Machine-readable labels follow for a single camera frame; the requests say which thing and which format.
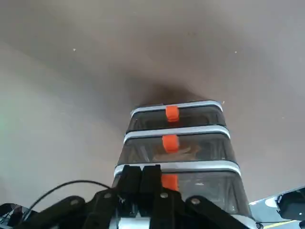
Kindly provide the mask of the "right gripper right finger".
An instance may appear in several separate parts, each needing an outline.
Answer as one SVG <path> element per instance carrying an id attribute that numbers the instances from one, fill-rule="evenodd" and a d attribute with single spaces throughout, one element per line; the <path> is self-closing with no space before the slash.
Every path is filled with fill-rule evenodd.
<path id="1" fill-rule="evenodd" d="M 150 229 L 247 229 L 249 207 L 233 172 L 164 174 L 146 166 L 140 184 L 140 214 Z"/>

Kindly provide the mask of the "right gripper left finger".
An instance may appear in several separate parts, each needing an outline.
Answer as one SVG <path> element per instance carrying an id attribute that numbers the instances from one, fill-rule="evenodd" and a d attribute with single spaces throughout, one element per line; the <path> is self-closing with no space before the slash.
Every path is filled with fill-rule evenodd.
<path id="1" fill-rule="evenodd" d="M 80 196 L 69 196 L 30 217 L 23 217 L 17 229 L 107 229 L 119 213 L 134 214 L 141 180 L 140 167 L 125 165 L 117 184 L 109 187 L 97 184 L 103 190 L 86 201 Z"/>

